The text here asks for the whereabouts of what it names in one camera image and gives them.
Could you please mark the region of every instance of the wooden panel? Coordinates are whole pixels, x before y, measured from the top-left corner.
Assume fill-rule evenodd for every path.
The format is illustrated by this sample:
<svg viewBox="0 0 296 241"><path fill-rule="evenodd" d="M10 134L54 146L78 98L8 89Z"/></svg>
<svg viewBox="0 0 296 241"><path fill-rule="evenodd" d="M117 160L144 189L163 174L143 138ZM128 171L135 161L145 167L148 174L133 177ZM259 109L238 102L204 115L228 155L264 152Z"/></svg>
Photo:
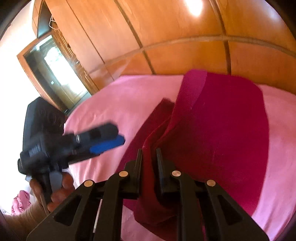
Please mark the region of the wooden panel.
<svg viewBox="0 0 296 241"><path fill-rule="evenodd" d="M36 7L36 9L37 9L38 12L40 10L40 6L41 6L41 2L42 1L43 0L35 0L35 2L34 2L34 5L35 5L35 7Z"/></svg>
<svg viewBox="0 0 296 241"><path fill-rule="evenodd" d="M113 0L68 0L68 3L104 61L139 49Z"/></svg>
<svg viewBox="0 0 296 241"><path fill-rule="evenodd" d="M36 24L33 19L32 19L32 28L33 28L35 36L37 37L37 27L36 27Z"/></svg>
<svg viewBox="0 0 296 241"><path fill-rule="evenodd" d="M113 82L112 76L105 67L102 67L89 74L99 90Z"/></svg>
<svg viewBox="0 0 296 241"><path fill-rule="evenodd" d="M143 53L135 54L111 64L106 63L106 67L114 80L125 74L152 74Z"/></svg>
<svg viewBox="0 0 296 241"><path fill-rule="evenodd" d="M103 61L66 0L46 0L46 3L81 65L88 73L92 72Z"/></svg>
<svg viewBox="0 0 296 241"><path fill-rule="evenodd" d="M184 42L147 50L156 74L184 74L191 69L227 74L222 41Z"/></svg>
<svg viewBox="0 0 296 241"><path fill-rule="evenodd" d="M266 40L296 51L296 40L265 0L217 0L226 33Z"/></svg>
<svg viewBox="0 0 296 241"><path fill-rule="evenodd" d="M39 13L38 13L37 9L34 6L33 7L33 21L34 21L36 26L38 26L38 17L39 17Z"/></svg>
<svg viewBox="0 0 296 241"><path fill-rule="evenodd" d="M296 94L296 58L247 43L229 42L229 48L233 75Z"/></svg>
<svg viewBox="0 0 296 241"><path fill-rule="evenodd" d="M221 33L209 0L118 1L144 46L184 37Z"/></svg>

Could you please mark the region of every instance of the dark red cloth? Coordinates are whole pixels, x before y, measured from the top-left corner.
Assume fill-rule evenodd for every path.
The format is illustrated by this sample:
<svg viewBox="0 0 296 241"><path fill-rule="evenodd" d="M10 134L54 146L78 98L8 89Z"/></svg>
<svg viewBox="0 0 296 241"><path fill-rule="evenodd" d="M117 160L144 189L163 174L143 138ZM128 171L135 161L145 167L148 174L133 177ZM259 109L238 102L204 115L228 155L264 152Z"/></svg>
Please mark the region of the dark red cloth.
<svg viewBox="0 0 296 241"><path fill-rule="evenodd" d="M155 195L156 148L195 180L217 181L252 215L268 158L268 120L261 90L251 81L191 70L173 104L155 108L131 142L118 171L143 150L142 193L125 200L136 221L165 240L175 240L175 208Z"/></svg>

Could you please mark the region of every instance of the metal rivet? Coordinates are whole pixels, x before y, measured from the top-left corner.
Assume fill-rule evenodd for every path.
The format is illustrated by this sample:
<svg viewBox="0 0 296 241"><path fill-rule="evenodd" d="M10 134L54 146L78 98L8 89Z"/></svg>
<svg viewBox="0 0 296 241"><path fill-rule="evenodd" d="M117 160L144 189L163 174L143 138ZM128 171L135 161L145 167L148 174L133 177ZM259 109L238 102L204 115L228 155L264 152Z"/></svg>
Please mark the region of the metal rivet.
<svg viewBox="0 0 296 241"><path fill-rule="evenodd" d="M207 180L207 185L213 187L216 185L216 182L214 180Z"/></svg>
<svg viewBox="0 0 296 241"><path fill-rule="evenodd" d="M181 172L180 171L172 171L172 175L174 177L179 177L179 176L181 176Z"/></svg>
<svg viewBox="0 0 296 241"><path fill-rule="evenodd" d="M94 182L92 180L87 180L84 182L84 186L86 186L87 188L91 187L93 184L94 184Z"/></svg>
<svg viewBox="0 0 296 241"><path fill-rule="evenodd" d="M121 171L119 173L119 176L121 176L121 177L126 177L127 175L128 175L128 172L127 171Z"/></svg>

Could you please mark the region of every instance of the doorway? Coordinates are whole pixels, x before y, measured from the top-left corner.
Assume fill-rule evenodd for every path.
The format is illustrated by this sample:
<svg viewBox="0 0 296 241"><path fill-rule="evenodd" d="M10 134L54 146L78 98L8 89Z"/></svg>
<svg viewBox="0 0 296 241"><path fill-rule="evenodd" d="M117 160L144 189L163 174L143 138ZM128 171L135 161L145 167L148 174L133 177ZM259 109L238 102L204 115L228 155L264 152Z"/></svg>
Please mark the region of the doorway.
<svg viewBox="0 0 296 241"><path fill-rule="evenodd" d="M66 114L70 113L80 100L91 96L61 53L52 35L37 43L24 57L43 89Z"/></svg>

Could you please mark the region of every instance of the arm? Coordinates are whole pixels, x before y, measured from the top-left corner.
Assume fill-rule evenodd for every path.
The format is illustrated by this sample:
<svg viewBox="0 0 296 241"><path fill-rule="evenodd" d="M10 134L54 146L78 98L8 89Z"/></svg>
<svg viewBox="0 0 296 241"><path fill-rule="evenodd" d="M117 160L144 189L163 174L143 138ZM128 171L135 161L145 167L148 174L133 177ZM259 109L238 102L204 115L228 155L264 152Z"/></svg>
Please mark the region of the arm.
<svg viewBox="0 0 296 241"><path fill-rule="evenodd" d="M41 186L36 180L32 179L30 181L30 187L37 197L38 202L32 204L20 215L4 215L9 228L19 237L21 241L25 241L28 234L46 217L40 200L40 194L42 192ZM52 194L52 202L47 205L48 210L52 212L74 190L73 178L70 174L63 173L62 187Z"/></svg>

